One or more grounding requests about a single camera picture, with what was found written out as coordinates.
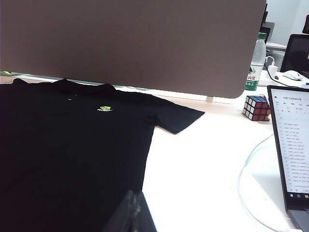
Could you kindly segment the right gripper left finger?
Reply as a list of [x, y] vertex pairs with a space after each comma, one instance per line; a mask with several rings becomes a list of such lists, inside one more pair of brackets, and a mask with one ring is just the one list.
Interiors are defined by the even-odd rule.
[[104, 232], [127, 232], [134, 203], [133, 191], [128, 191], [105, 225]]

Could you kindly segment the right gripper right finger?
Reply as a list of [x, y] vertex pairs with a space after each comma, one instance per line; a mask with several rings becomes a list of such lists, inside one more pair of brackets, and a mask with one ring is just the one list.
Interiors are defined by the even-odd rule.
[[134, 232], [156, 232], [156, 227], [143, 192], [135, 195], [133, 209]]

